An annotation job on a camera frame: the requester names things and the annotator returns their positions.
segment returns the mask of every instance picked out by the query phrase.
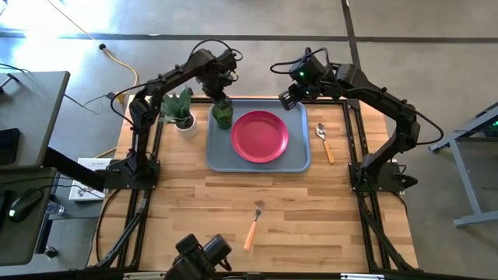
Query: green glass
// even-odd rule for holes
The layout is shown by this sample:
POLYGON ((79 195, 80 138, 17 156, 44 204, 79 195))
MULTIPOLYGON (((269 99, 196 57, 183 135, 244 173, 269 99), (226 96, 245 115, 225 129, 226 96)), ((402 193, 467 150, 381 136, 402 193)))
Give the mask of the green glass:
POLYGON ((232 127, 233 107, 231 100, 221 100, 212 108, 212 116, 221 129, 232 127))

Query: paper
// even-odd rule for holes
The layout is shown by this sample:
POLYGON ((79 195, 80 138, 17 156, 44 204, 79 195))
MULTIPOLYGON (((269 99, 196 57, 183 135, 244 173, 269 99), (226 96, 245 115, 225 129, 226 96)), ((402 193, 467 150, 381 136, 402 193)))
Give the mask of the paper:
MULTIPOLYGON (((83 165, 84 167, 90 170, 103 170, 109 165, 111 159, 93 159, 93 158, 80 158, 78 159, 78 163, 83 165)), ((103 200, 104 194, 95 191, 91 187, 87 187, 84 184, 81 184, 77 180, 72 182, 75 186, 79 187, 71 187, 71 192, 69 193, 70 201, 95 201, 95 200, 103 200)))

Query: metal spoon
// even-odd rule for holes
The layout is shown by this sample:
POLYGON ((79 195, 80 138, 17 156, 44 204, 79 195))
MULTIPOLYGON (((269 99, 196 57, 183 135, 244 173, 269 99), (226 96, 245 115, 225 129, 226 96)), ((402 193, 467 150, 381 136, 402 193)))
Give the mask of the metal spoon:
POLYGON ((325 151, 327 153, 328 161, 330 164, 335 163, 334 156, 332 155, 332 151, 330 150, 330 146, 327 141, 325 141, 325 127, 322 123, 317 124, 317 135, 324 141, 325 151))

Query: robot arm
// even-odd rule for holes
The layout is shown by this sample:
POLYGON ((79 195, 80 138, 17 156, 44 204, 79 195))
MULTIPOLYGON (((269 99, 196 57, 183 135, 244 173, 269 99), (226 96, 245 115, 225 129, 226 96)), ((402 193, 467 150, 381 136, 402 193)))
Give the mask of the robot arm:
POLYGON ((336 100, 341 96, 354 98, 362 100, 395 120, 396 129, 391 138, 375 154, 366 155, 358 170, 358 177, 374 184, 387 161, 399 152, 406 152, 416 147, 420 131, 416 110, 406 100, 400 100, 389 94, 386 88, 375 86, 354 65, 332 64, 327 61, 327 65, 323 66, 314 56, 319 51, 325 51, 328 60, 326 49, 312 53, 307 48, 302 58, 291 61, 292 66, 288 72, 278 72, 289 74, 296 81, 288 91, 279 95, 279 99, 283 107, 290 110, 300 100, 314 100, 320 95, 330 96, 336 100))
POLYGON ((108 169, 114 174, 125 174, 121 177, 110 177, 105 184, 109 186, 125 185, 131 189, 138 184, 153 186, 154 179, 159 172, 158 163, 147 158, 146 149, 149 140, 150 128, 160 113, 163 97, 175 87, 196 78, 202 84, 202 90, 214 101, 230 99, 223 89, 234 82, 231 73, 237 67, 236 53, 232 49, 224 51, 219 57, 214 56, 206 49, 199 49, 192 53, 183 65, 166 74, 159 74, 156 79, 149 80, 145 86, 136 93, 130 103, 129 110, 133 120, 132 147, 129 149, 124 161, 111 165, 108 169))

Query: red plate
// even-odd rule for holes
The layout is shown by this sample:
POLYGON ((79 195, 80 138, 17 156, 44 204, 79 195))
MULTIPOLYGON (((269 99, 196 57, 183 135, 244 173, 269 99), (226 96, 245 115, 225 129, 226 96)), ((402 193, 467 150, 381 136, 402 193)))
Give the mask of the red plate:
POLYGON ((282 155, 289 142, 286 124, 266 111, 240 117, 231 132, 235 152, 253 163, 267 163, 282 155))

